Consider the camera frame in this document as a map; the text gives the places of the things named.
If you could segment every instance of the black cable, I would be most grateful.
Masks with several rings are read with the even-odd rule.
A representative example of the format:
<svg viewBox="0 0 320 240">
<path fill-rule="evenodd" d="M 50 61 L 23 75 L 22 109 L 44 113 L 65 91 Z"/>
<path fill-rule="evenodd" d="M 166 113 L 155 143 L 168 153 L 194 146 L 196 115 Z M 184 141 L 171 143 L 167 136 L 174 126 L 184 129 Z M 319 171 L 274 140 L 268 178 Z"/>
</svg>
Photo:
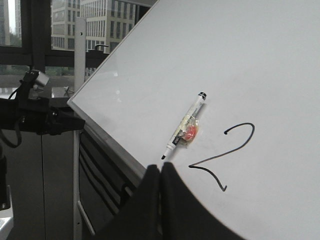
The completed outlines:
<svg viewBox="0 0 320 240">
<path fill-rule="evenodd" d="M 91 186 L 93 187 L 93 189 L 96 191 L 96 193 L 100 196 L 101 200 L 104 202 L 105 206 L 109 209 L 109 211 L 111 212 L 112 215 L 116 215 L 116 212 L 109 206 L 108 201 L 105 199 L 104 195 L 99 191 L 99 189 L 97 188 L 97 186 L 93 183 L 93 181 L 91 180 L 91 178 L 89 177 L 89 174 L 84 166 L 84 164 L 82 163 L 82 161 L 79 161 L 80 166 L 84 172 L 84 174 L 86 175 L 89 183 L 91 184 Z"/>
<path fill-rule="evenodd" d="M 16 144 L 12 143 L 9 139 L 7 139 L 7 137 L 3 133 L 2 129 L 0 128 L 0 139 L 10 148 L 15 149 L 22 142 L 22 137 L 21 137 L 19 124 L 20 124 L 21 121 L 23 121 L 23 119 L 24 119 L 24 116 L 21 116 L 14 124 L 14 131 L 15 131 L 15 134 L 16 134 L 16 141 L 17 141 Z"/>
<path fill-rule="evenodd" d="M 89 170 L 89 172 L 91 173 L 91 175 L 93 176 L 93 178 L 99 183 L 99 185 L 103 188 L 103 190 L 106 192 L 106 194 L 109 196 L 109 198 L 111 199 L 111 201 L 113 202 L 113 204 L 119 208 L 120 204 L 117 202 L 117 200 L 114 199 L 114 197 L 112 196 L 112 194 L 109 192 L 109 190 L 107 189 L 107 187 L 105 186 L 104 182 L 94 173 L 93 169 L 89 166 L 88 162 L 86 161 L 86 158 L 84 156 L 84 154 L 79 151 L 79 154 L 86 166 L 86 168 Z"/>
<path fill-rule="evenodd" d="M 10 96 L 9 96 L 9 98 L 8 99 L 11 99 L 12 98 L 12 96 L 18 91 L 18 89 L 19 88 L 17 88 L 16 90 L 14 90 L 11 94 L 10 94 Z"/>
<path fill-rule="evenodd" d="M 255 125 L 253 125 L 250 122 L 245 122 L 245 123 L 241 123 L 241 124 L 235 125 L 235 126 L 229 128 L 229 129 L 225 130 L 224 134 L 227 135 L 230 130 L 235 129 L 235 128 L 240 127 L 240 126 L 243 126 L 243 125 L 250 125 L 252 127 L 252 131 L 251 131 L 251 134 L 248 137 L 248 139 L 241 146 L 239 146 L 239 147 L 237 147 L 237 148 L 235 148 L 233 150 L 227 151 L 225 153 L 222 153 L 222 154 L 219 154 L 219 155 L 216 155 L 216 156 L 212 156 L 212 157 L 209 157 L 209 158 L 204 159 L 202 161 L 198 161 L 196 163 L 193 163 L 193 164 L 189 165 L 189 168 L 191 168 L 191 169 L 201 169 L 201 170 L 204 170 L 204 171 L 210 173 L 214 177 L 214 179 L 216 180 L 216 182 L 218 183 L 219 187 L 221 188 L 221 190 L 223 192 L 227 189 L 227 186 L 223 187 L 221 182 L 220 182 L 220 180 L 218 179 L 218 177 L 212 171 L 210 171 L 209 169 L 207 169 L 205 167 L 200 167 L 200 166 L 196 166 L 196 165 L 199 165 L 199 164 L 202 164 L 202 163 L 207 162 L 209 160 L 217 159 L 217 158 L 220 158 L 220 157 L 225 156 L 227 154 L 233 153 L 233 152 L 243 148 L 245 145 L 247 145 L 247 143 L 251 140 L 251 138 L 252 138 L 252 136 L 254 135 L 254 132 L 255 132 Z"/>
</svg>

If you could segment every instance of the white object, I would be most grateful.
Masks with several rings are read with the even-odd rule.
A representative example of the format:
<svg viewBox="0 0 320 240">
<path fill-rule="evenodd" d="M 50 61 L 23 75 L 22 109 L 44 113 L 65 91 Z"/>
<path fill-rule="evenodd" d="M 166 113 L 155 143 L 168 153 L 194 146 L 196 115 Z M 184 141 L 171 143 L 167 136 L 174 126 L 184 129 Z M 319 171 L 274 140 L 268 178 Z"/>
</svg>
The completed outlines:
<svg viewBox="0 0 320 240">
<path fill-rule="evenodd" d="M 196 138 L 170 158 L 189 189 L 245 239 L 318 239 L 319 13 L 310 0 L 160 0 L 69 103 L 128 162 L 161 167 L 181 103 L 205 91 Z M 188 166 L 243 144 L 250 126 L 224 131 L 247 122 L 245 147 L 200 165 L 222 192 Z"/>
<path fill-rule="evenodd" d="M 170 138 L 169 142 L 166 144 L 166 149 L 163 153 L 162 160 L 164 160 L 168 154 L 173 151 L 177 144 L 180 141 L 180 131 L 186 128 L 186 125 L 189 123 L 191 118 L 195 118 L 198 111 L 200 110 L 202 104 L 206 100 L 206 94 L 204 92 L 200 92 L 198 94 L 198 97 L 196 98 L 196 101 L 191 105 L 187 113 L 184 115 L 183 119 L 181 120 L 179 126 L 174 131 L 172 137 Z"/>
<path fill-rule="evenodd" d="M 74 34 L 74 91 L 85 82 L 87 21 L 83 17 L 75 18 Z"/>
</svg>

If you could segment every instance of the window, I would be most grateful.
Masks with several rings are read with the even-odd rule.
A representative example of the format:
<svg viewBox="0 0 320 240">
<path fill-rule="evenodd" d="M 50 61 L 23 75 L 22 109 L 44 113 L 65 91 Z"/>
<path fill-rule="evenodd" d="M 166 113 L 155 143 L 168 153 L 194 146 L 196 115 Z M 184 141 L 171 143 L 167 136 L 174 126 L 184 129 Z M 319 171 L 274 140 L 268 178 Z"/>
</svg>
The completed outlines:
<svg viewBox="0 0 320 240">
<path fill-rule="evenodd" d="M 127 24 L 124 22 L 122 25 L 122 38 L 124 39 L 126 36 Z"/>
<path fill-rule="evenodd" d="M 114 37 L 114 31 L 115 31 L 115 22 L 111 21 L 110 22 L 110 38 Z"/>
<path fill-rule="evenodd" d="M 3 64 L 0 65 L 0 75 L 2 74 L 1 79 L 10 75 L 11 81 L 14 80 L 18 85 L 18 80 L 30 68 L 45 71 L 57 78 L 54 86 L 57 83 L 59 86 L 73 85 L 74 73 L 66 72 L 74 65 L 72 51 L 75 48 L 75 17 L 87 18 L 87 35 L 90 40 L 86 39 L 86 48 L 93 49 L 95 44 L 102 43 L 109 46 L 100 47 L 105 53 L 115 49 L 136 22 L 136 5 L 115 0 L 45 0 L 30 4 L 31 2 L 33 0 L 0 0 L 0 60 Z M 37 34 L 30 34 L 30 27 Z M 104 58 L 96 57 L 90 52 L 87 56 L 86 64 L 91 71 Z M 70 81 L 69 78 L 63 78 L 63 75 L 71 75 L 66 76 L 71 77 Z"/>
<path fill-rule="evenodd" d="M 124 6 L 123 6 L 123 18 L 126 19 L 127 18 L 127 8 L 128 8 L 128 3 L 125 2 Z"/>
<path fill-rule="evenodd" d="M 116 38 L 119 39 L 120 38 L 120 22 L 116 22 Z"/>
<path fill-rule="evenodd" d="M 129 19 L 133 19 L 133 16 L 134 16 L 134 5 L 130 3 Z"/>
<path fill-rule="evenodd" d="M 117 17 L 118 18 L 121 18 L 121 5 L 122 5 L 122 2 L 118 1 L 118 12 L 117 12 Z"/>
<path fill-rule="evenodd" d="M 111 41 L 110 42 L 110 52 L 112 52 L 118 44 L 119 44 L 118 42 Z"/>
<path fill-rule="evenodd" d="M 111 2 L 111 16 L 112 17 L 115 16 L 115 11 L 116 11 L 116 1 L 112 0 L 112 2 Z"/>
<path fill-rule="evenodd" d="M 75 39 L 68 38 L 68 49 L 75 49 Z"/>
<path fill-rule="evenodd" d="M 21 47 L 20 11 L 16 11 L 15 5 L 8 2 L 0 0 L 0 46 Z"/>
</svg>

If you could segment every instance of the window frame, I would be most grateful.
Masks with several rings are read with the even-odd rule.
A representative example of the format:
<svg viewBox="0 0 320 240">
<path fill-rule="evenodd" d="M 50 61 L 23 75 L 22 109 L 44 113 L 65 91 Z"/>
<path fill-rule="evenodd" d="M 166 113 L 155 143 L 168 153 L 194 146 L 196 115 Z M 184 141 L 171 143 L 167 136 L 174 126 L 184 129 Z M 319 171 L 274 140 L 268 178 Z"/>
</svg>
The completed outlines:
<svg viewBox="0 0 320 240">
<path fill-rule="evenodd" d="M 155 1 L 141 0 L 142 4 L 136 9 L 136 22 L 149 9 L 145 3 Z M 121 2 L 139 3 L 130 0 Z M 25 65 L 42 72 L 46 67 L 74 67 L 74 51 L 51 49 L 51 0 L 21 0 L 20 9 L 21 47 L 0 46 L 0 65 Z M 87 52 L 85 66 L 97 68 L 107 56 L 106 53 L 97 56 Z"/>
</svg>

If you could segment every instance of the building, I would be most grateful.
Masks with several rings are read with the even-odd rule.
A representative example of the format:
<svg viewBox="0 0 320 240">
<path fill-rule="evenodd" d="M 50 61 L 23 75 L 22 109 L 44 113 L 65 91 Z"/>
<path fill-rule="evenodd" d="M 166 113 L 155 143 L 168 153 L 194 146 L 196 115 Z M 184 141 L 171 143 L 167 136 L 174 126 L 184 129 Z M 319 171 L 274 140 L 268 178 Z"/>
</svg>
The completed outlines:
<svg viewBox="0 0 320 240">
<path fill-rule="evenodd" d="M 21 38 L 21 6 L 20 0 L 15 0 L 15 35 Z"/>
<path fill-rule="evenodd" d="M 0 45 L 10 45 L 8 0 L 0 0 Z"/>
<path fill-rule="evenodd" d="M 51 48 L 75 49 L 75 21 L 80 17 L 80 0 L 52 0 Z"/>
<path fill-rule="evenodd" d="M 53 0 L 51 45 L 55 50 L 74 50 L 76 17 L 86 18 L 86 51 L 102 44 L 112 52 L 133 28 L 136 5 L 117 0 Z"/>
</svg>

